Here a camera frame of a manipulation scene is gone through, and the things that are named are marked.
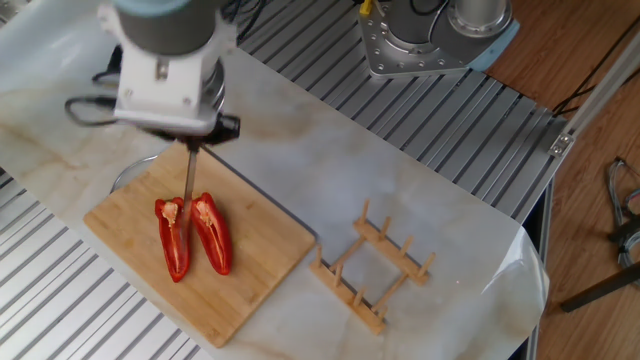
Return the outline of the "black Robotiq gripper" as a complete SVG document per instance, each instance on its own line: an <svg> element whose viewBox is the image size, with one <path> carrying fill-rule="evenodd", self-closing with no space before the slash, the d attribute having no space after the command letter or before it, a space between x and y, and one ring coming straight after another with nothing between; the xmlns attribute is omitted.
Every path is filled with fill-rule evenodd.
<svg viewBox="0 0 640 360"><path fill-rule="evenodd" d="M197 153L203 144L216 145L237 139L241 120L235 115L220 113L213 129L206 134L194 134L183 129L148 128L147 133L166 141L178 141L186 145L190 153Z"/></svg>

